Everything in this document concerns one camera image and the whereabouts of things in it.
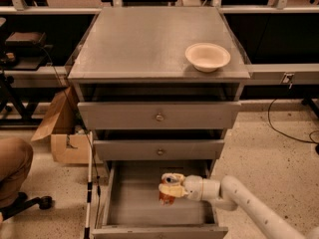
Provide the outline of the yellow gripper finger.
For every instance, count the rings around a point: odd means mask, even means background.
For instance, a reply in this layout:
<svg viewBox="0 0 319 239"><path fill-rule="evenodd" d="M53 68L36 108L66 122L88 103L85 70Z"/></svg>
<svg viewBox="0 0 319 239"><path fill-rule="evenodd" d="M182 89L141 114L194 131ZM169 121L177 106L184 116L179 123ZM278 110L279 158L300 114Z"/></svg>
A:
<svg viewBox="0 0 319 239"><path fill-rule="evenodd" d="M161 182L165 184L182 184L185 176L180 173L165 173L161 177Z"/></svg>
<svg viewBox="0 0 319 239"><path fill-rule="evenodd" d="M168 196L182 198L187 195L185 188L181 185L160 184L159 191Z"/></svg>

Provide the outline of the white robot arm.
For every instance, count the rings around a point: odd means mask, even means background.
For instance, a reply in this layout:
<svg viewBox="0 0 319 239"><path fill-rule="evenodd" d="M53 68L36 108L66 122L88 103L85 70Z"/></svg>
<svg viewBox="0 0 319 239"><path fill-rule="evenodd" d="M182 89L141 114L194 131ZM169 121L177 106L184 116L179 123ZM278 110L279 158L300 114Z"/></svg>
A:
<svg viewBox="0 0 319 239"><path fill-rule="evenodd" d="M240 207L267 239L319 239L318 227L302 235L231 175L218 181L197 175L165 173L161 176L159 192L175 198L207 201L212 207L228 211Z"/></svg>

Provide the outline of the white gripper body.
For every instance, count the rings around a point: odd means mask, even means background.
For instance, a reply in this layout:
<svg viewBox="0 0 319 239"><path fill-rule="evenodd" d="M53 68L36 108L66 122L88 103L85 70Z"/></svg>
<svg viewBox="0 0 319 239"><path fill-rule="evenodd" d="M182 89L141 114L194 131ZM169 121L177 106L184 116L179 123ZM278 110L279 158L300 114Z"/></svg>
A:
<svg viewBox="0 0 319 239"><path fill-rule="evenodd" d="M185 197L189 200L200 201L202 197L202 178L196 175L187 176L183 182Z"/></svg>

